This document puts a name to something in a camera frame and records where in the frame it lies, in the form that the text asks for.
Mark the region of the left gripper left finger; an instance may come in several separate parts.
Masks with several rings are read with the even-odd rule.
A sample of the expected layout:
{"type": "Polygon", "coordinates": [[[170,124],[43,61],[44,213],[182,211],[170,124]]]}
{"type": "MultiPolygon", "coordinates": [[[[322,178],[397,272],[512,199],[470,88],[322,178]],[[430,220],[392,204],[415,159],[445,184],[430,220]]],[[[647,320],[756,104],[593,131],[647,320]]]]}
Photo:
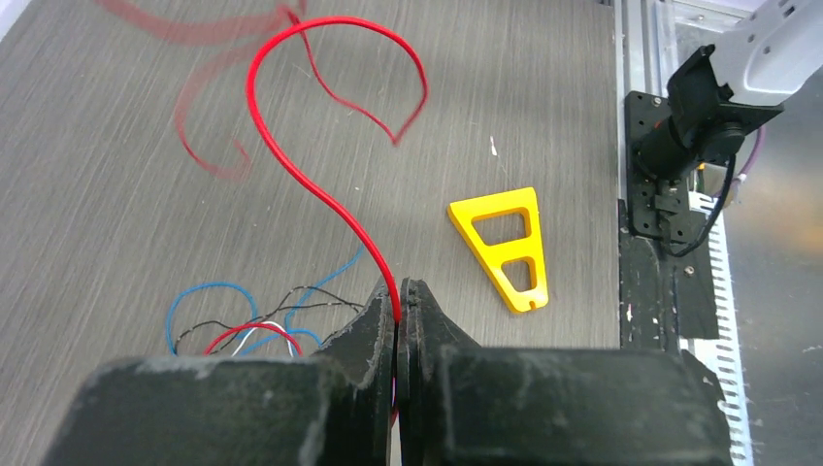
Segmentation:
{"type": "Polygon", "coordinates": [[[48,465],[386,465],[395,324],[384,283],[303,357],[154,356],[100,366],[48,465]]]}

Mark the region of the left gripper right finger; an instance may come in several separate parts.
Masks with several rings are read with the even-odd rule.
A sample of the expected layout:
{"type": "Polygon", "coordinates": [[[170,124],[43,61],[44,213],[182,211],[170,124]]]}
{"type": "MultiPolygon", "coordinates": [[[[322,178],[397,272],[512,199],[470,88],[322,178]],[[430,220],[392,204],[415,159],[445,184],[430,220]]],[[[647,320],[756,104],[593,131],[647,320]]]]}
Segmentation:
{"type": "Polygon", "coordinates": [[[480,346],[422,280],[400,288],[406,465],[729,465],[717,377],[659,350],[480,346]]]}

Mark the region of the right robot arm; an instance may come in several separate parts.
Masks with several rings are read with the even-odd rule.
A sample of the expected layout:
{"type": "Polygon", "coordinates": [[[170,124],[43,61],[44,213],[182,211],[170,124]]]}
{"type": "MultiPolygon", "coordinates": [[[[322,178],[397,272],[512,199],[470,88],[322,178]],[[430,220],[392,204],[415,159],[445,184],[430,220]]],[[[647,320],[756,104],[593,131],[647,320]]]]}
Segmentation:
{"type": "Polygon", "coordinates": [[[636,144],[635,163],[672,181],[703,162],[730,162],[821,66],[821,2],[764,2],[671,75],[670,114],[636,144]]]}

